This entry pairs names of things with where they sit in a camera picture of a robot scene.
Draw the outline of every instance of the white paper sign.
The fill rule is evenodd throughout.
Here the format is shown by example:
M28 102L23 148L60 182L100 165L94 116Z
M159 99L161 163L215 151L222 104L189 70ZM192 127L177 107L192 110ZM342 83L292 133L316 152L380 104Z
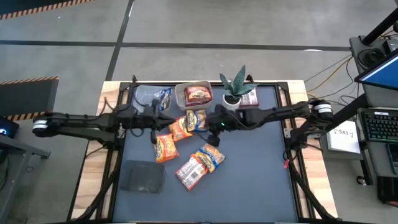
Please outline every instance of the white paper sign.
M356 124L345 121L327 134L328 147L331 150L360 154Z

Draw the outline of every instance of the monitor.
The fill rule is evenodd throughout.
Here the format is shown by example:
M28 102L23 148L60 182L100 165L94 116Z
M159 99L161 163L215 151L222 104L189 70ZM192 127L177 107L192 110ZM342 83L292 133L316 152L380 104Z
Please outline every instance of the monitor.
M355 78L356 82L398 90L398 50Z

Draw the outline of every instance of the yellow black hazard tape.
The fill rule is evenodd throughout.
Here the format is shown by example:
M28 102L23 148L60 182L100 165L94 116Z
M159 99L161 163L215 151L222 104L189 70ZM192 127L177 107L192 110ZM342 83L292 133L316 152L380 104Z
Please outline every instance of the yellow black hazard tape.
M8 85L8 84L17 84L17 83L25 83L25 82L39 82L39 81L46 81L46 80L59 80L60 77L40 77L40 78L28 78L25 80L10 80L0 82L0 85Z
M0 85L8 85L8 84L18 84L18 83L27 83L27 82L41 82L41 81L47 81L47 80L59 80L60 77L39 77L39 78L28 78L25 80L11 80L11 81L4 81L0 82ZM51 112L51 111L41 111L41 112L35 112L35 113L27 113L27 114L14 114L14 115L9 115L7 117L8 120L10 121L21 121L21 120L26 120L26 119L32 119L38 115L42 115L45 112Z
M49 11L52 9L60 9L62 7L74 6L77 4L91 2L91 1L95 1L95 0L72 0L72 1L62 2L62 3L53 4L53 5L49 5L49 6L38 7L38 8L34 8L34 9L26 9L26 10L19 11L19 12L12 12L9 14L0 15L0 20L15 18L15 17L19 17L19 16L25 16L25 15L29 15L29 14L35 14L38 12Z
M21 121L21 120L25 120L25 119L33 119L34 117L36 117L38 115L43 115L45 112L51 112L51 111L43 111L43 112L27 113L27 114L15 114L15 115L8 116L7 119L10 121Z

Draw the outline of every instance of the white pot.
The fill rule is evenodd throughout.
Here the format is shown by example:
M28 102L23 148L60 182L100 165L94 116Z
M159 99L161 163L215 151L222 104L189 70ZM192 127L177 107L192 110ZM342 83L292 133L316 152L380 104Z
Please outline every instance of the white pot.
M242 101L242 99L239 99L239 101L238 101L236 104L232 105L232 104L229 104L229 103L225 100L225 95L223 95L223 106L224 106L226 109L228 109L228 110L235 111L236 109L238 109L239 106L241 105L241 101Z

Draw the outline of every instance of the potted plant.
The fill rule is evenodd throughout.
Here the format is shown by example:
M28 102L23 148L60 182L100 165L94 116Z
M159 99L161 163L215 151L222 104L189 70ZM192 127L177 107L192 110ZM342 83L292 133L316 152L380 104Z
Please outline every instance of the potted plant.
M243 95L252 91L257 84L244 84L246 67L243 65L241 70L236 74L234 80L227 81L226 77L220 73L220 79L223 82L225 92L223 95L223 106L228 110L236 110L241 104Z

